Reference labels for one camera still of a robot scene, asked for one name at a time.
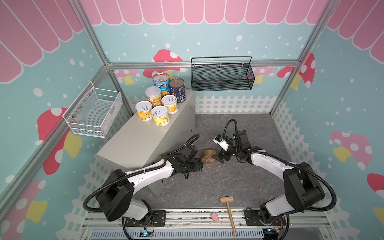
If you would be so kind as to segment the red lid tin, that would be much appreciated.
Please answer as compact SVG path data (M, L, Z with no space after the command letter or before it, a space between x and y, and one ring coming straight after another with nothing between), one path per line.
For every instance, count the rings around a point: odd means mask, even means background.
M201 160L206 163L214 163L217 160L215 159L215 156L217 155L217 152L215 150L204 150L201 156Z

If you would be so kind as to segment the grey metal cabinet counter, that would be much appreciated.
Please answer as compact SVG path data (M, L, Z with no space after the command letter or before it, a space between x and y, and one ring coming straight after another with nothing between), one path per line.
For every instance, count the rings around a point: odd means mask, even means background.
M186 101L170 115L164 127L153 120L141 121L134 114L96 154L113 170L124 172L152 165L161 155L181 148L195 131L195 95L186 91Z

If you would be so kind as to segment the white lid small can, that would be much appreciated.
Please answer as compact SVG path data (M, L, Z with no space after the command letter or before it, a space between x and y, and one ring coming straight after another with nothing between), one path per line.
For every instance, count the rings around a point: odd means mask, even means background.
M162 104L168 109L169 114L175 114L178 111L177 97L166 95L162 98Z

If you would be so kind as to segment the yellow can silver lid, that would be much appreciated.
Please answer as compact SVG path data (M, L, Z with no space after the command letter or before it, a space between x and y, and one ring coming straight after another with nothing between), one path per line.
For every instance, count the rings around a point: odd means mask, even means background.
M149 101L138 102L135 106L140 120L149 121L152 119L152 103Z

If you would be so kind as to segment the dark chopped tomatoes can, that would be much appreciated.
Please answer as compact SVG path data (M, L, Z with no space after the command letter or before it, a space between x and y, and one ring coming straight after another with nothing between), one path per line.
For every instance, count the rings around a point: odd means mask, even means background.
M176 96L178 103L183 103L186 100L185 81L176 78L170 81L172 95Z

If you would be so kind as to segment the green yellow white lid can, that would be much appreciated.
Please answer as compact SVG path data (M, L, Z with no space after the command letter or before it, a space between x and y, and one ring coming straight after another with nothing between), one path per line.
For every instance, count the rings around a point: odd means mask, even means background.
M149 87L146 89L145 94L153 107L160 106L162 104L162 94L160 88L155 86Z

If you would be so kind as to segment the blue chicken noodle soup can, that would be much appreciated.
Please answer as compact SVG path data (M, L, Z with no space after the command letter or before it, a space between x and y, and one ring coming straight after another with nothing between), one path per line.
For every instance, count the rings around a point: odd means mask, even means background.
M167 73L164 72L154 74L153 82L155 87L161 89L161 94L163 97L172 93L170 88L170 76Z

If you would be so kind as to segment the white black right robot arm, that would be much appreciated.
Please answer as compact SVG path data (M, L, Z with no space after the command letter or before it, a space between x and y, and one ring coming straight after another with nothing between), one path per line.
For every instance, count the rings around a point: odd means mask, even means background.
M283 181L284 194L261 204L258 218L264 225L270 225L278 217L305 211L326 212L337 203L337 195L332 186L307 163L295 164L268 153L264 149L252 146L247 132L235 127L233 137L227 136L230 123L226 123L222 134L214 138L214 143L221 147L218 161L229 161L232 156L240 163L260 167Z

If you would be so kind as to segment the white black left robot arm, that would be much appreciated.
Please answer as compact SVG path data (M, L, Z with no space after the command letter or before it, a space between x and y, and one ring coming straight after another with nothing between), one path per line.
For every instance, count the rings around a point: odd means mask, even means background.
M199 134L190 137L179 149L162 155L162 159L145 168L123 172L113 171L104 184L91 193L83 202L83 209L88 212L104 213L109 222L118 219L132 219L141 226L147 226L155 219L155 213L144 200L135 200L139 190L157 181L181 174L185 179L190 173L203 170L203 162L193 143Z

